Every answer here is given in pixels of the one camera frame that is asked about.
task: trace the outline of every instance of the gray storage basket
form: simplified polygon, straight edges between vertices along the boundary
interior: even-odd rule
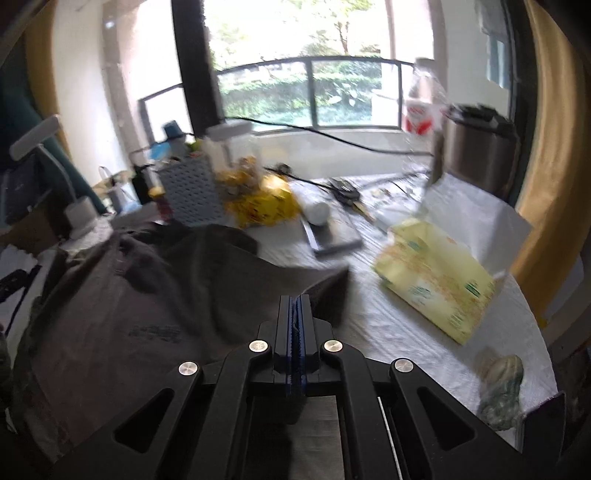
[[[175,220],[187,226],[223,223],[225,213],[209,157],[185,160],[158,170]]]

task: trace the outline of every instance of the paper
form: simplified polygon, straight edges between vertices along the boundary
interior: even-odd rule
[[[510,205],[450,174],[427,190],[422,208],[424,220],[466,245],[495,280],[507,275],[531,230]]]

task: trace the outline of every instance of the white wall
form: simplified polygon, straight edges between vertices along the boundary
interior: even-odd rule
[[[502,115],[509,90],[486,78],[486,35],[481,32],[474,0],[441,0],[447,37],[447,95],[451,102],[484,103]]]
[[[72,162],[92,186],[99,166],[126,168],[102,72],[103,0],[58,0],[53,27],[57,104]]]

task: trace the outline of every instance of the green ceramic object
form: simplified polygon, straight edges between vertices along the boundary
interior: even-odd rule
[[[519,420],[519,389],[523,362],[517,355],[495,361],[485,377],[485,392],[478,407],[478,418],[493,430],[508,430]]]

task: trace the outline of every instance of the silver screw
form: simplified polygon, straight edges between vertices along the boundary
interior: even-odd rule
[[[178,373],[181,375],[193,375],[197,373],[197,370],[199,370],[199,366],[195,362],[185,362],[180,364]]]
[[[410,372],[414,364],[407,358],[399,358],[394,362],[394,368],[403,374]]]
[[[324,350],[328,352],[340,352],[343,349],[343,344],[338,340],[328,340],[324,343]]]
[[[253,352],[261,353],[269,348],[269,344],[264,340],[255,340],[254,342],[251,342],[248,348]]]

